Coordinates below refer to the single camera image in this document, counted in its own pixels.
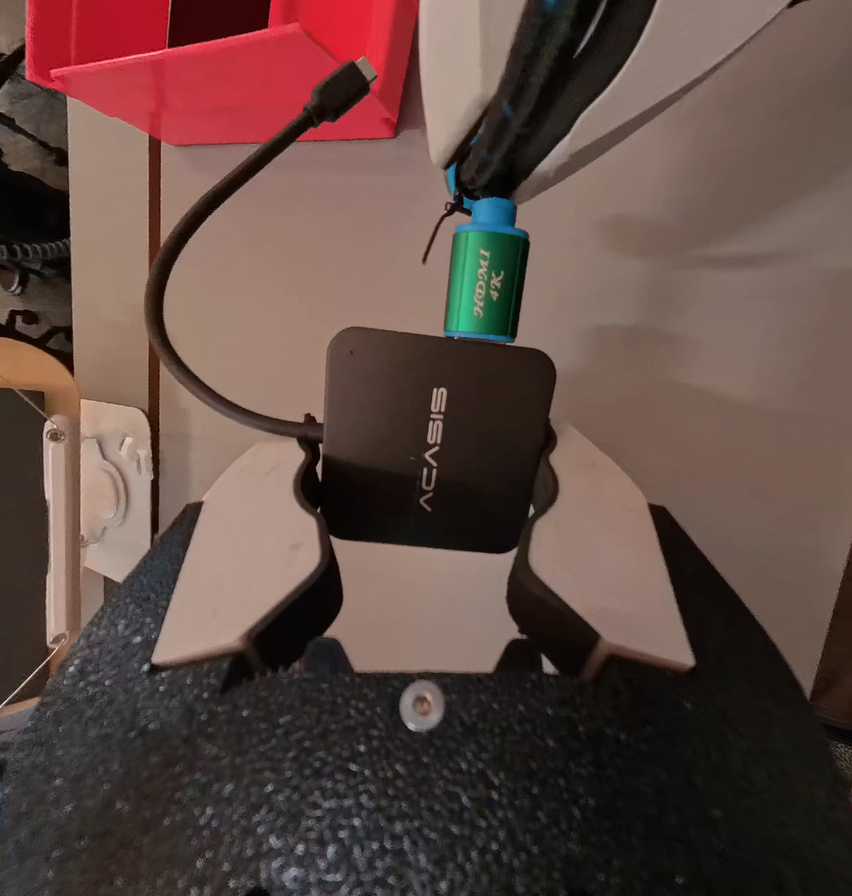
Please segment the red plastic bin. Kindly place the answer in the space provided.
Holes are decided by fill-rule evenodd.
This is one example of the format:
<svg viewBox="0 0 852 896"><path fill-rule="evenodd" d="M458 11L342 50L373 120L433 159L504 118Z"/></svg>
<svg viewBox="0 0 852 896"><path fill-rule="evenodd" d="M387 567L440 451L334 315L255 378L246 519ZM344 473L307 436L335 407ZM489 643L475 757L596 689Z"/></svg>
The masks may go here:
<svg viewBox="0 0 852 896"><path fill-rule="evenodd" d="M370 95L306 140L394 137L416 1L28 1L26 70L171 146L268 140L341 63Z"/></svg>

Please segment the white bracket bar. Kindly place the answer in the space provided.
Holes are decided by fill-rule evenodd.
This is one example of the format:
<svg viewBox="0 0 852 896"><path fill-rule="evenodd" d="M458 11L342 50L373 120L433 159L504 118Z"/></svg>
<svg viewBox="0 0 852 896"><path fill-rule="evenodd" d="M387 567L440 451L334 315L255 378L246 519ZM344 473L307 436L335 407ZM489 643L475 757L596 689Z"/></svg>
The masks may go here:
<svg viewBox="0 0 852 896"><path fill-rule="evenodd" d="M46 633L56 651L80 632L82 621L80 431L72 419L48 417L42 462L49 529Z"/></svg>

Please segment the grey desk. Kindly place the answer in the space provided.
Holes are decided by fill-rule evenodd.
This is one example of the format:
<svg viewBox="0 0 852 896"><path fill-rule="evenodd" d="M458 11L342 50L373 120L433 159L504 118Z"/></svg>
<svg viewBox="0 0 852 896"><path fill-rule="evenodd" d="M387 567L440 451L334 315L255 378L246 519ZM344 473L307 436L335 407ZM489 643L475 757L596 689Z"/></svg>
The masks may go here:
<svg viewBox="0 0 852 896"><path fill-rule="evenodd" d="M75 381L82 399L140 409L151 427L149 139L73 98L67 116Z"/></svg>
<svg viewBox="0 0 852 896"><path fill-rule="evenodd" d="M166 293L193 370L318 408L349 326L441 330L456 216L419 28L393 139L304 142L204 225ZM852 1L786 9L706 81L521 208L519 344L571 423L669 509L815 680L852 541Z"/></svg>

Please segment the white mount plate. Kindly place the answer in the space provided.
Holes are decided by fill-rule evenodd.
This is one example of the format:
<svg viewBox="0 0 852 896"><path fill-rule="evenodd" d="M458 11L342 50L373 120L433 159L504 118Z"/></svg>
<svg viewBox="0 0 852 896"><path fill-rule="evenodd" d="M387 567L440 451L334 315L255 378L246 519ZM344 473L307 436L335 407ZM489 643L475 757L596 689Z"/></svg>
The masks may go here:
<svg viewBox="0 0 852 896"><path fill-rule="evenodd" d="M81 401L81 536L84 566L121 582L149 550L154 466L140 409Z"/></svg>

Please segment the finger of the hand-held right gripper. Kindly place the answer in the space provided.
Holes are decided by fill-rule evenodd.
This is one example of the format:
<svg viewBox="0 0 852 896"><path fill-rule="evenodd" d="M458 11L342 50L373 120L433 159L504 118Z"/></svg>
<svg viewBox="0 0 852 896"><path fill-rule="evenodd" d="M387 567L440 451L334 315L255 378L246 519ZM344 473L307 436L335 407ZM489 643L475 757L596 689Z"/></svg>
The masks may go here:
<svg viewBox="0 0 852 896"><path fill-rule="evenodd" d="M743 50L788 1L625 2L599 25L530 129L516 173L535 199L627 140Z"/></svg>
<svg viewBox="0 0 852 896"><path fill-rule="evenodd" d="M475 135L507 65L515 1L421 1L420 85L432 163L455 163Z"/></svg>

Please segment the green HDMI plug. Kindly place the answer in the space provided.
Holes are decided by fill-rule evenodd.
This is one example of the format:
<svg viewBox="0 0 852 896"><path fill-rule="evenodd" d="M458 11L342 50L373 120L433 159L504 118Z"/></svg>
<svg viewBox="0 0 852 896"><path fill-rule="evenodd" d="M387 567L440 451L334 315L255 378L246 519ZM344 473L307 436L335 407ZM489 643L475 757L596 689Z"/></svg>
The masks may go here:
<svg viewBox="0 0 852 896"><path fill-rule="evenodd" d="M444 336L513 344L531 248L517 227L518 207L504 198L472 203L454 230L444 310Z"/></svg>

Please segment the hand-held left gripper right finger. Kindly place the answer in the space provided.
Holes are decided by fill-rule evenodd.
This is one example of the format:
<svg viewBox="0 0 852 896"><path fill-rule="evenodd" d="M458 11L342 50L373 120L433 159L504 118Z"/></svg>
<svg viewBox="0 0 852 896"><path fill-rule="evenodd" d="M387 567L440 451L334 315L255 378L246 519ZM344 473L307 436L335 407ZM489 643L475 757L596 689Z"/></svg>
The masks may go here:
<svg viewBox="0 0 852 896"><path fill-rule="evenodd" d="M548 426L507 610L507 671L590 681L618 658L696 665L644 494L566 422Z"/></svg>

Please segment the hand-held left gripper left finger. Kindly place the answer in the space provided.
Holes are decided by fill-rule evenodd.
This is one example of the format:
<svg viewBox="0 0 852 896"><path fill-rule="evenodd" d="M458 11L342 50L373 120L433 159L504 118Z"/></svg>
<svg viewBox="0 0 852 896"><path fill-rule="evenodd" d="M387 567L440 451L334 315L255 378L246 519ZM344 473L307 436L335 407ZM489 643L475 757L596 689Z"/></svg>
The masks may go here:
<svg viewBox="0 0 852 896"><path fill-rule="evenodd" d="M289 672L343 603L320 512L320 446L259 442L205 494L151 670L226 661L231 684Z"/></svg>

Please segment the cardboard framed dark board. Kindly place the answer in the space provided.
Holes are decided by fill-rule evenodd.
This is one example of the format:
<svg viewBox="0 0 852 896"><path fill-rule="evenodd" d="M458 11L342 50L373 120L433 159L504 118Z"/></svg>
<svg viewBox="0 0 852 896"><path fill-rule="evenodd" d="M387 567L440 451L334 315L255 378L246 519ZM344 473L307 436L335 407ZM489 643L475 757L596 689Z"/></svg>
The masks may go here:
<svg viewBox="0 0 852 896"><path fill-rule="evenodd" d="M35 697L78 635L49 649L42 436L55 414L80 430L72 375L43 350L0 337L0 712Z"/></svg>

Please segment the black white patterned cloth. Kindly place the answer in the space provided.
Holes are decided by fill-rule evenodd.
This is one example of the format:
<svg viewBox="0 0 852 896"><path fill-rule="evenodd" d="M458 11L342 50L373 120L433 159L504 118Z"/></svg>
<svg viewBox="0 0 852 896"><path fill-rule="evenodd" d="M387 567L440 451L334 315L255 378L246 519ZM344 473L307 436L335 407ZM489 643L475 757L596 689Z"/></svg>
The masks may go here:
<svg viewBox="0 0 852 896"><path fill-rule="evenodd" d="M64 96L26 71L26 3L0 2L0 332L69 361L72 284Z"/></svg>

